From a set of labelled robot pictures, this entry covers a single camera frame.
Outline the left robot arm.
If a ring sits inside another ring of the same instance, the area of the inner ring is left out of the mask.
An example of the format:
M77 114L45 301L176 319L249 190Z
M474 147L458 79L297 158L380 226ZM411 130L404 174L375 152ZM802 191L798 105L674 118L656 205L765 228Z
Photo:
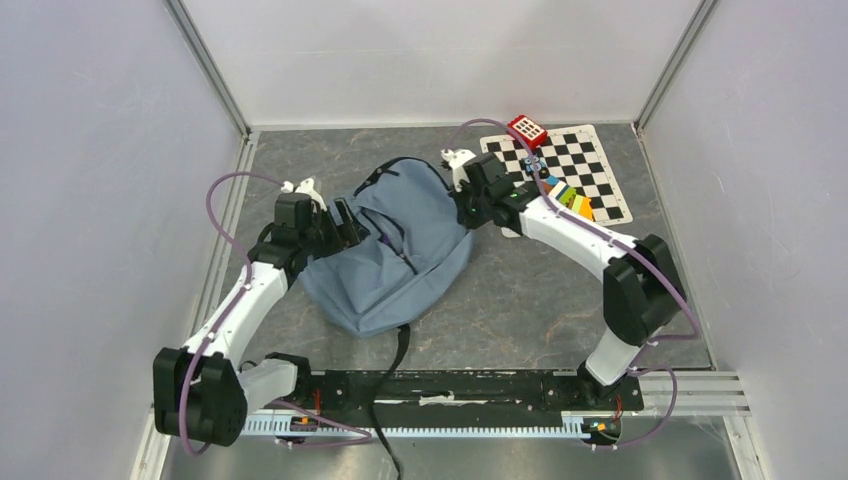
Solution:
M357 246L367 235L343 198L327 207L315 194L280 194L273 220L247 251L222 305L182 347L155 356L156 430L180 438L195 454L194 442L232 445L248 415L278 399L306 405L314 381L305 358L272 353L245 372L238 368L258 327L308 263Z

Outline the blue student backpack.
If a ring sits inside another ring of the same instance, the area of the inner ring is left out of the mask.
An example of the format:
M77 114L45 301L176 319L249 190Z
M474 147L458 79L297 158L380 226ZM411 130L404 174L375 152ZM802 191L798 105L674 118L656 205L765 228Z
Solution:
M430 163L398 157L379 165L347 201L370 235L359 245L311 260L298 281L335 326L357 338L394 330L391 377L407 355L411 324L467 266L474 235L457 221L450 186ZM383 234L391 243L381 240ZM380 425L372 426L398 474L402 463Z

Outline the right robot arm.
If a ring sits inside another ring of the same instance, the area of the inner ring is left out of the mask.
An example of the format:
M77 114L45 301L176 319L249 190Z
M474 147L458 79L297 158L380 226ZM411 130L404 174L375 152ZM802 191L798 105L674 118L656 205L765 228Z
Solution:
M579 368L577 392L591 408L606 406L656 333L678 313L692 313L668 245L656 235L637 239L567 210L539 179L515 183L491 153L444 150L441 156L461 224L475 229L493 223L541 242L601 282L606 330Z

